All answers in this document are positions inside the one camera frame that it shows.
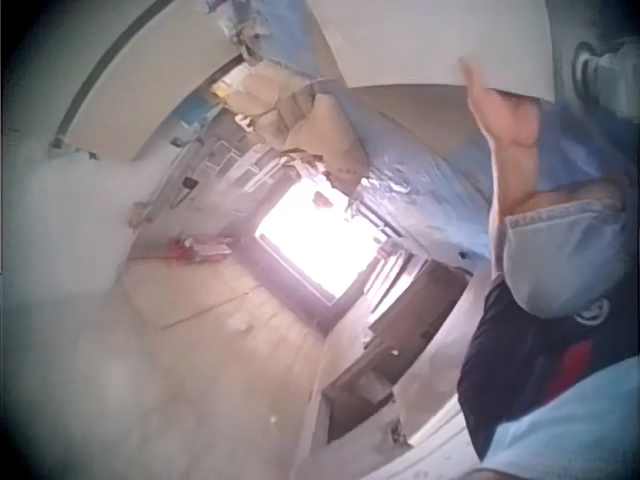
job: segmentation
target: face mask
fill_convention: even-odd
[[[625,217],[614,202],[598,200],[507,217],[504,276],[516,302],[555,318],[598,300],[627,266]]]

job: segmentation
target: tiled floor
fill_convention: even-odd
[[[207,278],[190,268],[172,266],[183,294]],[[247,289],[232,259],[199,268],[249,293],[219,306],[212,295],[169,328],[145,320],[122,284],[9,312],[3,406],[33,462],[71,479],[288,477],[323,339]],[[174,298],[154,285],[159,301]]]

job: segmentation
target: white wall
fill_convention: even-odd
[[[16,53],[3,96],[4,303],[108,288],[174,152],[136,164],[48,155],[59,122],[104,51],[153,0],[52,2]]]

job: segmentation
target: paper sheet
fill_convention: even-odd
[[[554,100],[544,0],[308,0],[349,87],[464,83],[473,57],[490,87]]]

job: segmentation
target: person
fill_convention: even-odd
[[[465,479],[637,478],[637,194],[623,178],[539,191],[537,101],[462,59],[491,149],[492,286],[458,400]]]

